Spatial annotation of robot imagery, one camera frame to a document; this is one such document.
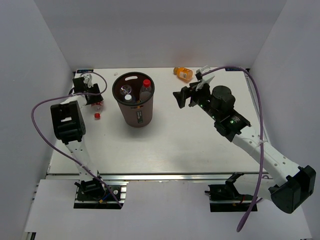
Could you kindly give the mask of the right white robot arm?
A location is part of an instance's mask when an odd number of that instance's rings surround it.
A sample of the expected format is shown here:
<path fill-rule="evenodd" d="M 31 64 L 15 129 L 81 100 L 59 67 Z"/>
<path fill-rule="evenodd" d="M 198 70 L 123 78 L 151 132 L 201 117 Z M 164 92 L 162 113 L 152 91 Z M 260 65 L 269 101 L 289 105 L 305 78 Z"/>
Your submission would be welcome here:
<path fill-rule="evenodd" d="M 175 91 L 177 104 L 184 108 L 198 105 L 213 120 L 217 132 L 249 154 L 271 176 L 261 180 L 257 197 L 273 202 L 281 211 L 293 213 L 314 192 L 316 171 L 309 165 L 302 167 L 291 161 L 268 142 L 262 140 L 251 123 L 239 114 L 232 91 L 223 85 L 213 89 L 206 83 L 197 89 L 198 83 Z"/>

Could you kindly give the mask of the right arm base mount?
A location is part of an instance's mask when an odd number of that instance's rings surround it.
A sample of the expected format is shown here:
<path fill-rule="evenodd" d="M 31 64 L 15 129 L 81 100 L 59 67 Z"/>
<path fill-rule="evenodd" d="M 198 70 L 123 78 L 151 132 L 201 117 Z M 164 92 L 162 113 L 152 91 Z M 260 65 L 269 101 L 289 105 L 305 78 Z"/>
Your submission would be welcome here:
<path fill-rule="evenodd" d="M 204 179 L 208 187 L 204 194 L 209 198 L 212 213 L 245 213 L 253 201 L 258 173 L 234 172 L 231 174 L 210 174 Z M 245 180 L 253 180 L 241 190 L 236 187 Z"/>

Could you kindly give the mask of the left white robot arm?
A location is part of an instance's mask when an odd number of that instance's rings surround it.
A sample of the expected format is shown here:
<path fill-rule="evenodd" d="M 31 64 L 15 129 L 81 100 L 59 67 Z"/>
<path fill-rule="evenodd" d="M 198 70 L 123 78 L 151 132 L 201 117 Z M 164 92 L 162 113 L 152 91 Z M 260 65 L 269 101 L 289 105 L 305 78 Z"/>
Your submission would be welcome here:
<path fill-rule="evenodd" d="M 83 139 L 86 134 L 85 121 L 81 109 L 84 106 L 102 101 L 99 86 L 92 83 L 91 74 L 87 73 L 82 77 L 74 78 L 74 93 L 92 93 L 93 95 L 73 95 L 60 104 L 50 106 L 51 119 L 55 137 L 62 141 L 67 147 L 71 156 L 77 160 L 76 167 L 79 172 L 80 185 L 87 185 L 99 176 L 89 156 Z"/>

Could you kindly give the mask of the clear bottle red label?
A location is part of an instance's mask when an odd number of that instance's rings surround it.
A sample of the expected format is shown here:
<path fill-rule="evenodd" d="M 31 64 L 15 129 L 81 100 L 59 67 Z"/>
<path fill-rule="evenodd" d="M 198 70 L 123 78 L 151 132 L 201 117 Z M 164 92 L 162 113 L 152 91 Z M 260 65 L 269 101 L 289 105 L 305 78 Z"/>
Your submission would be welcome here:
<path fill-rule="evenodd" d="M 91 112 L 93 114 L 93 117 L 95 120 L 100 120 L 101 119 L 101 114 L 104 110 L 104 102 L 103 101 L 100 101 L 100 102 L 97 102 L 97 103 L 93 103 L 91 104 Z"/>

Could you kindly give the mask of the blue label water bottle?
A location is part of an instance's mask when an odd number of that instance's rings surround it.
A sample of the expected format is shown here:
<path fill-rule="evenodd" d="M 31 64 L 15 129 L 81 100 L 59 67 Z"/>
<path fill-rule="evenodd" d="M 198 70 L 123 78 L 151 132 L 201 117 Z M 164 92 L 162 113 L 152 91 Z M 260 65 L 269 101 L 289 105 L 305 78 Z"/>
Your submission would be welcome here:
<path fill-rule="evenodd" d="M 125 95 L 130 95 L 132 92 L 132 87 L 128 84 L 125 84 L 123 85 L 121 88 L 120 88 L 120 93 L 125 96 Z"/>
<path fill-rule="evenodd" d="M 130 94 L 127 94 L 127 95 L 124 96 L 124 100 L 126 102 L 131 102 L 133 100 L 133 97 Z"/>

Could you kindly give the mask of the red cap bottle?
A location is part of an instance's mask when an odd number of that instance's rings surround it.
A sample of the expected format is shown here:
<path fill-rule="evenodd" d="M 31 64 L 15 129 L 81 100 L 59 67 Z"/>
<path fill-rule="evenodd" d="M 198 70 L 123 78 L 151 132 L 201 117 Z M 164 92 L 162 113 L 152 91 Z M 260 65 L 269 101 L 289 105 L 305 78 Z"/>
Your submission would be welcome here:
<path fill-rule="evenodd" d="M 142 87 L 139 93 L 139 100 L 141 102 L 146 101 L 152 93 L 151 81 L 149 79 L 145 79 L 142 83 Z"/>

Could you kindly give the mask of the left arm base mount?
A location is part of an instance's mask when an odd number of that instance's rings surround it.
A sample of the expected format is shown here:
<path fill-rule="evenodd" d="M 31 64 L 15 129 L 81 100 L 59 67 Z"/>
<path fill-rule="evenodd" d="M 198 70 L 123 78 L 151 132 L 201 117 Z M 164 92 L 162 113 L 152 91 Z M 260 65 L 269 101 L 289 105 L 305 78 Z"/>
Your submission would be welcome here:
<path fill-rule="evenodd" d="M 107 188 L 93 178 L 89 181 L 76 181 L 74 209 L 121 210 L 125 202 L 126 186 L 111 184 Z"/>

